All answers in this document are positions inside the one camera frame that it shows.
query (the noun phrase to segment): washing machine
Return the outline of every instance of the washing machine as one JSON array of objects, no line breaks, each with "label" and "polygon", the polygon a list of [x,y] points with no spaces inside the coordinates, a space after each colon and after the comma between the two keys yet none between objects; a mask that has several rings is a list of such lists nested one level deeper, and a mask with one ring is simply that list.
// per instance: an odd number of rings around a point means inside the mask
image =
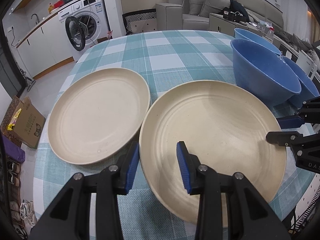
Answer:
[{"label": "washing machine", "polygon": [[79,0],[58,12],[71,54],[77,61],[90,47],[104,41],[110,30],[103,0]]}]

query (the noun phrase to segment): purple bag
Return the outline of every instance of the purple bag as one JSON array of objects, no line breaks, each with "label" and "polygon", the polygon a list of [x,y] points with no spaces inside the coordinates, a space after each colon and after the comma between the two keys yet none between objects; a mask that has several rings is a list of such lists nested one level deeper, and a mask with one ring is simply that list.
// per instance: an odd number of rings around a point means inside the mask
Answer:
[{"label": "purple bag", "polygon": [[4,151],[7,156],[16,161],[17,163],[23,163],[26,159],[26,153],[24,150],[16,146],[13,142],[11,142],[7,137],[2,136]]}]

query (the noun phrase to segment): plate rim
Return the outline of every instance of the plate rim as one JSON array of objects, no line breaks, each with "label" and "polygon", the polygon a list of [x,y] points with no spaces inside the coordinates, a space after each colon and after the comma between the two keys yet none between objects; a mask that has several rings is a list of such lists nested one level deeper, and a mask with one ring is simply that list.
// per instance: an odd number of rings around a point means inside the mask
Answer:
[{"label": "plate rim", "polygon": [[99,72],[99,71],[119,70],[119,69],[122,69],[122,70],[125,70],[125,71],[127,71],[127,70],[128,70],[128,71],[131,71],[131,72],[137,74],[137,75],[144,81],[144,84],[146,85],[147,90],[148,90],[148,107],[147,107],[147,109],[146,109],[146,111],[145,111],[145,113],[144,113],[144,116],[146,117],[146,114],[147,114],[148,110],[150,109],[151,95],[150,95],[149,85],[148,85],[148,83],[146,82],[146,80],[143,78],[142,75],[140,75],[138,72],[136,72],[136,71],[134,71],[134,70],[131,70],[131,69],[128,69],[128,68],[122,68],[122,67],[104,68],[104,69],[100,69],[100,70],[98,70],[98,71],[91,72],[91,73],[83,76],[82,78],[79,78],[76,82],[74,82],[71,86],[69,86],[69,87],[61,94],[61,96],[59,97],[59,99],[54,103],[54,105],[53,105],[53,107],[52,107],[52,110],[51,110],[51,112],[50,112],[50,117],[49,117],[49,122],[48,122],[48,129],[47,129],[47,131],[48,131],[48,141],[49,141],[49,145],[50,145],[51,150],[54,152],[54,154],[55,154],[59,159],[65,161],[65,162],[67,162],[67,163],[74,164],[74,165],[89,165],[89,164],[94,164],[94,163],[101,162],[101,161],[105,160],[106,158],[109,158],[109,157],[113,156],[113,155],[116,154],[119,150],[121,150],[124,146],[126,146],[127,143],[130,142],[130,140],[132,140],[132,138],[135,136],[135,134],[139,131],[139,129],[141,128],[141,125],[136,128],[136,130],[134,131],[133,135],[131,135],[130,138],[128,139],[128,141],[125,142],[124,145],[122,145],[119,149],[117,149],[115,152],[113,152],[113,153],[110,154],[109,156],[104,157],[104,158],[102,158],[102,159],[100,159],[100,160],[97,160],[97,161],[93,161],[93,162],[84,162],[84,163],[79,163],[79,162],[78,162],[78,163],[75,163],[75,162],[66,161],[64,158],[62,158],[61,156],[59,156],[59,155],[55,152],[55,150],[52,148],[52,145],[51,145],[51,142],[50,142],[50,138],[49,138],[49,127],[50,127],[51,113],[52,113],[52,111],[54,110],[54,107],[56,106],[56,104],[59,102],[59,100],[60,100],[61,97],[63,96],[63,94],[64,94],[69,88],[71,88],[73,85],[75,85],[77,82],[79,82],[80,80],[82,80],[82,79],[84,79],[85,77],[89,76],[90,74],[97,73],[97,72]]},{"label": "plate rim", "polygon": [[[188,83],[194,83],[194,82],[203,82],[203,81],[210,81],[210,82],[218,82],[218,83],[224,83],[224,84],[228,84],[228,85],[231,85],[231,86],[235,86],[237,88],[239,88],[240,90],[243,90],[245,91],[246,93],[249,93],[250,95],[252,95],[253,97],[257,98],[254,94],[248,92],[247,90],[241,88],[241,87],[238,87],[237,85],[234,85],[234,84],[230,84],[230,83],[227,83],[227,82],[223,82],[223,81],[219,81],[219,80],[208,80],[208,79],[204,79],[204,80],[194,80],[194,81],[189,81],[189,82],[185,82],[185,83],[182,83],[180,85],[177,85],[169,90],[167,90],[165,93],[163,93],[160,97],[158,97],[156,99],[156,101],[154,101],[154,103],[151,105],[151,107],[148,109],[144,119],[143,119],[143,122],[142,122],[142,125],[141,125],[141,129],[140,129],[140,134],[139,134],[139,155],[141,153],[141,132],[143,130],[143,127],[144,127],[144,124],[145,124],[145,121],[147,119],[147,116],[149,115],[149,112],[151,112],[152,108],[154,107],[154,105],[156,104],[156,102],[162,97],[164,96],[166,93],[170,92],[171,90],[177,88],[177,87],[180,87],[182,85],[185,85],[185,84],[188,84]],[[257,100],[259,100],[264,106],[265,108],[272,114],[272,116],[274,117],[274,119],[276,120],[276,117],[273,115],[273,113],[271,112],[271,110],[259,99],[257,98]],[[154,189],[154,187],[152,186],[152,184],[150,183],[149,179],[147,178],[146,176],[146,173],[145,173],[145,169],[144,169],[144,164],[143,164],[143,160],[140,156],[140,162],[141,162],[141,168],[142,168],[142,171],[143,171],[143,174],[144,174],[144,177],[146,178],[146,181],[149,185],[149,187],[151,188],[153,194],[156,196],[157,200],[167,209],[169,210],[172,214],[174,214],[175,216],[179,217],[180,219],[184,220],[184,221],[187,221],[187,222],[190,222],[192,223],[191,221],[189,221],[185,216],[180,216],[178,213],[176,213],[172,208],[170,208],[164,201],[163,199],[159,196],[158,192],[156,192],[156,190]],[[283,169],[283,173],[282,173],[282,176],[281,176],[281,180],[280,180],[280,183],[278,185],[278,190],[275,192],[274,196],[272,197],[272,199],[275,198],[277,192],[279,191],[279,188],[282,184],[282,181],[283,181],[283,178],[284,178],[284,175],[285,175],[285,170],[286,170],[286,165],[287,165],[287,154],[285,154],[285,162],[284,162],[284,169]]]}]

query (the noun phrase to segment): box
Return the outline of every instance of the box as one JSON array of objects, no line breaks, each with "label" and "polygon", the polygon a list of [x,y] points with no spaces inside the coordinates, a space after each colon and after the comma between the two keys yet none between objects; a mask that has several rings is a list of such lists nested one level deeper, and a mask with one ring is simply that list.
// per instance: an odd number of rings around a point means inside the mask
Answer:
[{"label": "box", "polygon": [[0,126],[1,133],[18,147],[21,147],[20,139],[17,137],[17,135],[13,131],[8,131],[7,127],[20,102],[21,100],[16,96],[12,99],[7,111],[5,112],[4,118]]},{"label": "box", "polygon": [[14,113],[21,109],[19,116],[12,127],[14,134],[29,146],[36,149],[43,129],[45,118],[32,105],[29,97],[25,97],[17,106]]},{"label": "box", "polygon": [[263,33],[268,33],[268,31],[269,31],[269,28],[264,26],[264,25],[262,25],[261,23],[258,23],[257,29],[259,31],[263,32]]}]

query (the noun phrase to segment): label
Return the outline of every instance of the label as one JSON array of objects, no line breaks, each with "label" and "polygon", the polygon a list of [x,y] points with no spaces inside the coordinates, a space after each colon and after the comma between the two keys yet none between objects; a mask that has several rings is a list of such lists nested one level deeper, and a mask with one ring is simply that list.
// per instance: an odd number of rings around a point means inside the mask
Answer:
[{"label": "label", "polygon": [[97,11],[97,12],[102,12],[101,3],[96,4],[96,11]]}]

